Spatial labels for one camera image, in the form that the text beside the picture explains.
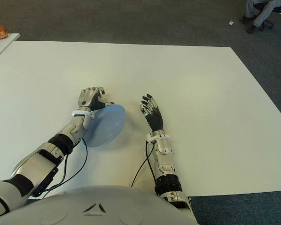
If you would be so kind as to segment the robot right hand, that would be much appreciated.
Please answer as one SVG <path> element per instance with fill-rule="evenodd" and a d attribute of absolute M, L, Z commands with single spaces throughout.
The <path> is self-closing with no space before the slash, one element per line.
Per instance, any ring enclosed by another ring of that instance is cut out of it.
<path fill-rule="evenodd" d="M 140 111 L 144 115 L 152 132 L 163 131 L 163 118 L 155 99 L 147 94 L 142 97 Z"/>

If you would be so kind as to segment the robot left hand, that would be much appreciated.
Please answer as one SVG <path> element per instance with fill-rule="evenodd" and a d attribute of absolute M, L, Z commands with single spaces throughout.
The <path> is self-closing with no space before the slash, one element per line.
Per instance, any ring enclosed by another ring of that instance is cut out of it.
<path fill-rule="evenodd" d="M 83 89 L 78 99 L 78 109 L 90 112 L 114 105 L 114 102 L 101 101 L 102 95 L 104 94 L 105 90 L 103 87 L 88 87 Z"/>

